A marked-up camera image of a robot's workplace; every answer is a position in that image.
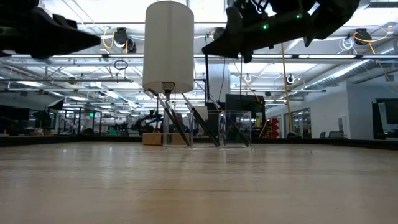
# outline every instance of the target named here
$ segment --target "orange cable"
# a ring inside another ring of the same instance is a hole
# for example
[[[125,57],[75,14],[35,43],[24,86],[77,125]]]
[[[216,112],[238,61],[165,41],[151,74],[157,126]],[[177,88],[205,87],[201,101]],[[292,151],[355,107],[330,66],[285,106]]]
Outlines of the orange cable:
[[[380,41],[380,40],[384,40],[388,36],[389,33],[387,32],[387,34],[384,37],[381,37],[380,39],[377,39],[377,40],[363,40],[363,39],[360,39],[360,38],[356,37],[356,34],[358,34],[358,33],[357,32],[354,33],[354,38],[355,39],[360,40],[362,42],[366,42],[366,43],[374,43],[374,42],[377,42],[377,41]]]

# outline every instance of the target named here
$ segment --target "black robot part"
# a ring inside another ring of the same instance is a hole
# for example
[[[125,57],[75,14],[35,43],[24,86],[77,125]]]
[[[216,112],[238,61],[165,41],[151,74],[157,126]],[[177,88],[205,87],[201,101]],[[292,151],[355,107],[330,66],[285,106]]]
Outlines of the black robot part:
[[[101,44],[101,38],[77,29],[76,21],[53,15],[38,7],[39,1],[0,3],[0,55],[3,50],[49,58]]]
[[[318,8],[308,10],[314,0],[237,0],[226,9],[227,24],[222,35],[202,48],[204,54],[252,60],[254,50],[273,48],[275,44],[304,37],[308,47],[313,39],[325,39],[347,22],[359,6],[359,0],[316,0]],[[277,13],[269,17],[270,4]]]

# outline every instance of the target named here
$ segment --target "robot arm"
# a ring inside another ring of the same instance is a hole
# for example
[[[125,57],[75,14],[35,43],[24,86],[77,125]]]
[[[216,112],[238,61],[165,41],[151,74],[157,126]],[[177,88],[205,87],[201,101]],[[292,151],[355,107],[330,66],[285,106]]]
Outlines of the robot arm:
[[[315,38],[325,39],[346,23],[359,6],[360,0],[317,0],[320,4],[310,15],[316,0],[237,0],[226,9],[225,31],[204,46],[204,54],[252,60],[254,50],[272,48],[304,37],[308,47]],[[277,13],[269,17],[267,4]]]
[[[349,21],[360,0],[317,0],[319,7],[311,16],[313,37],[325,39]]]

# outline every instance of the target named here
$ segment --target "fluorescent light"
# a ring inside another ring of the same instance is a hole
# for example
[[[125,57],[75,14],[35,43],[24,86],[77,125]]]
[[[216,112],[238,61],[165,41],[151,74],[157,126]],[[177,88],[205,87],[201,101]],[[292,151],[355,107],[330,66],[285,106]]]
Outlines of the fluorescent light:
[[[283,55],[272,55],[272,54],[255,54],[252,56],[253,58],[282,58]],[[292,58],[291,55],[285,55],[285,58]]]
[[[54,55],[52,58],[102,58],[100,54]]]
[[[254,91],[260,91],[260,92],[268,91],[268,92],[271,92],[271,93],[284,93],[285,92],[285,90],[266,90],[266,89],[257,89],[257,90],[254,90]],[[321,92],[326,92],[326,90],[287,90],[287,91],[288,92],[296,92],[296,93],[321,93]]]
[[[73,99],[73,100],[77,100],[77,101],[86,101],[88,99],[84,98],[84,97],[79,97],[79,96],[69,96],[69,98]]]
[[[112,91],[106,91],[105,94],[107,94],[108,96],[115,98],[115,99],[119,98],[119,96]]]
[[[285,100],[264,100],[264,102],[285,102]]]
[[[397,59],[398,55],[364,55],[363,59]]]
[[[141,107],[140,105],[138,105],[138,104],[136,104],[136,103],[131,103],[130,106],[131,106],[132,108],[140,108],[140,107]]]
[[[43,89],[43,91],[75,91],[74,89]]]
[[[342,59],[342,58],[355,58],[356,55],[310,55],[312,59]]]
[[[143,54],[114,54],[109,55],[110,58],[143,58]]]
[[[43,85],[37,82],[30,82],[30,81],[19,81],[17,83],[27,85],[27,86],[32,86],[32,87],[42,87]]]
[[[285,106],[284,103],[267,103],[266,106]]]
[[[107,54],[110,54],[106,49],[100,49],[101,51],[105,51]]]
[[[60,96],[60,97],[64,97],[62,94],[56,93],[56,92],[51,92],[51,94],[55,95],[55,96]]]
[[[294,91],[292,94],[296,93],[324,93],[326,90],[292,90]]]

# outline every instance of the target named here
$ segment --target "cardboard box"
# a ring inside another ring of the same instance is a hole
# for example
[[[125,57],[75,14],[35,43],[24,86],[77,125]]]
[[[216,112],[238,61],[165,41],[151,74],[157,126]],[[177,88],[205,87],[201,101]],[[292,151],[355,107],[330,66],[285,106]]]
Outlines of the cardboard box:
[[[169,133],[169,138],[171,138],[170,145],[185,145],[179,133]],[[142,134],[142,144],[145,146],[163,146],[163,133],[144,133]]]
[[[142,134],[142,144],[145,146],[162,146],[163,133],[144,133]]]

